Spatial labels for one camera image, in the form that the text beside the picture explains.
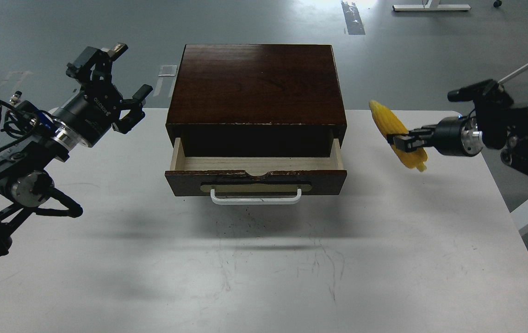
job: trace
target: concrete floor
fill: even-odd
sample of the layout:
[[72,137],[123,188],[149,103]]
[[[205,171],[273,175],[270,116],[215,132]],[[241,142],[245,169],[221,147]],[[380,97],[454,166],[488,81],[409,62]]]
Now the concrete floor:
[[[500,79],[528,62],[528,1],[505,1],[497,9],[491,0],[443,2],[468,3],[469,12],[391,10],[417,3],[357,1],[365,34],[355,36],[347,34],[339,0],[0,1],[0,99],[18,85],[39,108],[58,107],[78,88],[64,74],[66,63],[86,46],[116,42],[130,47],[113,70],[124,96],[141,84],[156,86],[160,66],[178,64],[185,44],[331,44],[348,109],[366,109],[376,99],[392,109],[467,114],[471,104],[449,103],[448,91]],[[165,78],[147,106],[168,107],[172,82]],[[515,101],[528,101],[528,72],[506,87]],[[501,164],[498,152],[483,155],[513,210],[528,198],[528,177]],[[525,241],[528,246],[528,235]]]

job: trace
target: yellow object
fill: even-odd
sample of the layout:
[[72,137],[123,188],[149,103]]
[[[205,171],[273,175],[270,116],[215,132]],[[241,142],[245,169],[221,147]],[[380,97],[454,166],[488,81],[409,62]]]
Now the yellow object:
[[[369,107],[371,108],[373,120],[384,138],[387,139],[388,134],[408,133],[404,124],[387,107],[381,105],[378,101],[370,101]],[[391,149],[393,149],[399,160],[409,169],[416,168],[420,172],[426,169],[424,162],[429,159],[429,156],[424,151],[424,148],[420,147],[411,153],[396,149],[395,145],[391,145]]]

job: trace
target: robotic arm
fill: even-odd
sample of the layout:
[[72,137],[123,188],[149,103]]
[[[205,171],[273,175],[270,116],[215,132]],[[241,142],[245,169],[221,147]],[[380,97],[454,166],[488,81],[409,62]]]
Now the robotic arm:
[[[79,93],[53,114],[37,109],[29,101],[19,103],[20,92],[10,103],[0,101],[0,122],[5,107],[4,131],[16,138],[0,148],[0,196],[12,202],[0,211],[0,256],[8,254],[11,234],[31,214],[82,215],[80,205],[55,188],[44,171],[51,160],[65,162],[78,143],[93,147],[110,127],[126,134],[144,118],[143,105],[152,87],[143,85],[131,99],[123,99],[112,84],[112,63],[127,49],[121,43],[110,50],[87,47],[67,65],[67,76],[81,85]],[[120,118],[124,110],[129,111]],[[49,198],[58,200],[65,209],[40,208]],[[3,221],[12,215],[9,222]]]
[[448,117],[407,134],[388,135],[389,143],[405,152],[435,147],[451,156],[475,156],[484,147],[501,149],[503,163],[528,175],[528,104],[515,104],[495,80],[450,91],[447,98],[473,101],[475,109],[469,116]]

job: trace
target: white table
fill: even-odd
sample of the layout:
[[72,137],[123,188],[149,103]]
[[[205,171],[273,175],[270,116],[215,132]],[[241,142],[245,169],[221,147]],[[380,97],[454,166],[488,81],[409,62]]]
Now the white table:
[[528,332],[528,252],[481,156],[406,169],[347,111],[342,194],[217,206],[171,194],[165,118],[50,165],[85,213],[14,234],[0,332]]

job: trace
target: white drawer handle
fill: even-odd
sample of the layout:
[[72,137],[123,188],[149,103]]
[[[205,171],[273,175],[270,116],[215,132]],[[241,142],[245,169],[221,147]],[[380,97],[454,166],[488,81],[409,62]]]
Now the white drawer handle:
[[297,188],[297,195],[290,198],[218,198],[215,189],[211,188],[211,199],[216,204],[296,204],[301,197],[301,189]]

